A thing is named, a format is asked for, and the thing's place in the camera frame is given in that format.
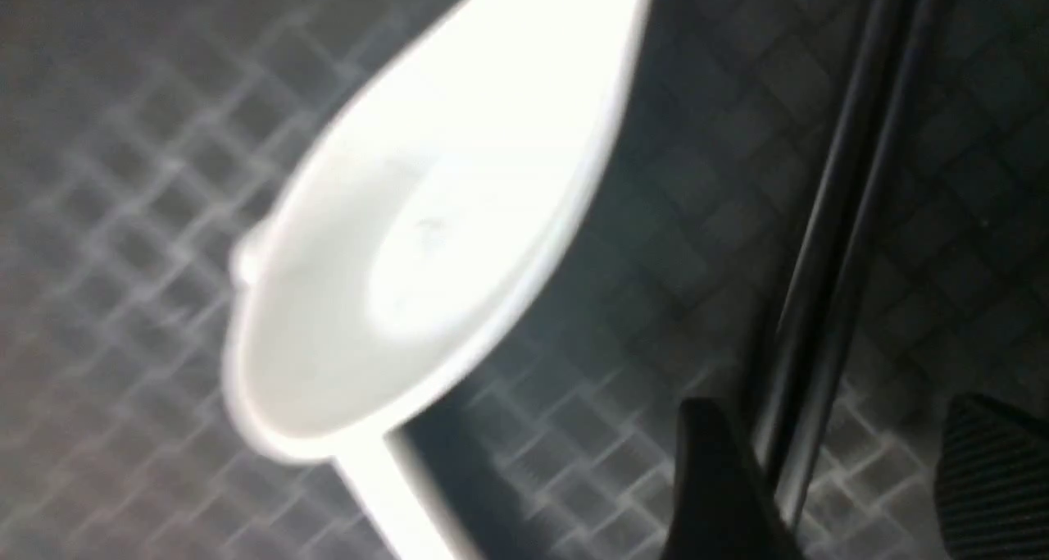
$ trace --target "black plastic piece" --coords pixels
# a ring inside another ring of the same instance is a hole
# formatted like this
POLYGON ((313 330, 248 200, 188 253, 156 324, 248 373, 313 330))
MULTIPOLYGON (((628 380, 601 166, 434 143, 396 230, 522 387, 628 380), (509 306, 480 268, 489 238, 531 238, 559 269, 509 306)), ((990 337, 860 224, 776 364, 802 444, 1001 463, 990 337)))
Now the black plastic piece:
POLYGON ((686 400, 678 421, 676 510, 662 560, 801 560, 734 411, 686 400))
POLYGON ((1049 558, 1049 423, 986 396, 956 396, 935 498, 955 560, 1049 558))
POLYGON ((939 0, 917 0, 907 23, 902 47, 895 59, 887 100, 881 113, 876 143, 870 158, 870 171, 852 227, 837 264, 834 290, 825 313, 823 324, 813 351, 812 370, 806 388, 793 437, 784 458, 776 484, 776 503, 784 522, 793 530, 805 503, 813 468, 823 438, 831 407, 838 389, 849 344, 866 283, 871 236, 877 223, 877 213, 883 190, 898 172, 896 159, 899 138, 903 133, 908 100, 928 40, 933 33, 939 0))

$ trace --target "black object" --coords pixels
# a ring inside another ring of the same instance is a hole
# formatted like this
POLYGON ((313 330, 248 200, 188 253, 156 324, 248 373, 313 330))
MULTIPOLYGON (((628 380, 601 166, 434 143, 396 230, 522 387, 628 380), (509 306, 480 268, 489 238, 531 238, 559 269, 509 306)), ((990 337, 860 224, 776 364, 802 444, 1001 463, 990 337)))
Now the black object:
POLYGON ((939 0, 917 0, 903 39, 902 51, 895 59, 890 78, 887 100, 883 105, 877 138, 870 159, 870 172, 852 227, 838 258, 837 277, 823 324, 812 356, 812 370, 801 400, 797 423, 783 461, 775 497, 787 526, 794 530, 801 515, 805 496, 831 414, 838 382, 844 368, 849 344, 859 310, 866 270, 871 260, 871 235, 876 224, 878 206, 889 181, 896 175, 896 149, 902 131, 919 66, 928 48, 939 0))
POLYGON ((785 438, 790 436, 789 402, 808 343, 819 325, 829 280, 833 279, 833 251, 845 220, 847 200, 857 172, 862 171, 861 148, 869 130, 882 73, 903 0, 871 0, 852 73, 827 153, 819 190, 813 201, 805 239, 791 273, 783 308, 766 361, 752 429, 754 455, 769 481, 778 477, 785 438))
POLYGON ((936 2, 871 0, 805 239, 756 368, 763 375, 751 447, 719 403, 682 404, 664 560, 801 558, 790 534, 841 378, 878 200, 893 174, 936 2), (802 378, 811 384, 802 387, 802 378))
POLYGON ((951 558, 1049 558, 1049 423, 988 396, 956 396, 936 474, 951 558))
POLYGON ((801 560, 733 411, 711 399, 679 410, 677 511, 662 560, 801 560))

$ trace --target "black rod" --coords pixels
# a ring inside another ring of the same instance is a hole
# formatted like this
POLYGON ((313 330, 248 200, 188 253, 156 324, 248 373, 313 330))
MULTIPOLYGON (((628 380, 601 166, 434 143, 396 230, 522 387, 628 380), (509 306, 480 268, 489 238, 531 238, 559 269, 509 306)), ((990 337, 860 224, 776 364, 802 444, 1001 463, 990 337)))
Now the black rod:
POLYGON ((917 0, 903 47, 898 52, 884 116, 878 127, 870 174, 842 254, 834 292, 823 318, 820 341, 814 351, 811 381, 776 486, 776 504, 790 530, 796 527, 805 504, 819 444, 823 438, 844 368, 866 282, 865 273, 872 253, 871 235, 877 220, 878 204, 886 184, 898 171, 896 150, 902 134, 901 124, 906 115, 915 82, 918 81, 921 61, 928 48, 937 2, 938 0, 917 0))
POLYGON ((902 1, 871 0, 805 239, 776 320, 771 348, 758 368, 765 374, 765 384, 755 399, 757 410, 751 440, 757 462, 771 483, 775 483, 778 475, 775 456, 790 437, 786 416, 799 361, 814 327, 819 324, 817 314, 830 292, 829 260, 842 233, 845 200, 858 169, 859 149, 866 138, 902 1))

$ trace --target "checkered textured floor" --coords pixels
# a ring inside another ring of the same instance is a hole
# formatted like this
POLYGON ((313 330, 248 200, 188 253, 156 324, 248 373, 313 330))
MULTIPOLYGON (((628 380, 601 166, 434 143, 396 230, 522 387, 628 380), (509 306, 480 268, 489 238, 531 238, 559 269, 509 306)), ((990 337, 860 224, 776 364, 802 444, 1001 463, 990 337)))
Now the checkered textured floor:
MULTIPOLYGON (((229 427, 224 260, 453 1, 0 5, 0 556, 389 557, 331 471, 229 427)), ((409 429, 491 550, 658 556, 676 400, 723 393, 751 353, 859 14, 656 1, 579 238, 409 429)), ((949 0, 928 71, 806 508, 813 559, 942 557, 948 395, 1049 413, 1049 0, 949 0)))

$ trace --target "black ribbed object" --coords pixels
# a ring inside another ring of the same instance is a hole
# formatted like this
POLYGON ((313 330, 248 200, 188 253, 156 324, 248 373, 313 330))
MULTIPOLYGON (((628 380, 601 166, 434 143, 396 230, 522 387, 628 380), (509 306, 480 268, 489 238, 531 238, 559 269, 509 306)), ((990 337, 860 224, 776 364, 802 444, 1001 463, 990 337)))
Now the black ribbed object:
POLYGON ((1049 558, 1049 423, 988 396, 956 396, 935 497, 955 560, 1049 558))

